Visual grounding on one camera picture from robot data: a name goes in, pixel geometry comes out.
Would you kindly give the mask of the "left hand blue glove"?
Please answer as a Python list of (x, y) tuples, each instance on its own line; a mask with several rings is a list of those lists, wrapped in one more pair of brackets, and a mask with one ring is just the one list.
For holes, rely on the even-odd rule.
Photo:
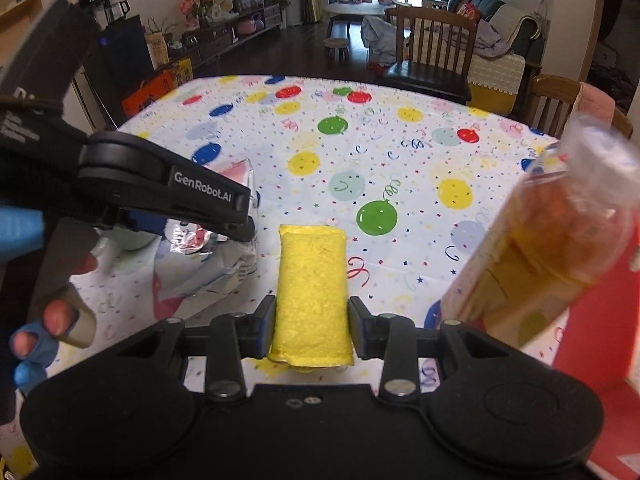
[(30, 301), (8, 335), (11, 384), (23, 394), (47, 379), (60, 342), (86, 348), (93, 341), (96, 316), (70, 278), (96, 270), (98, 241), (95, 229), (75, 220), (49, 226), (38, 210), (1, 207), (1, 304), (13, 313)]

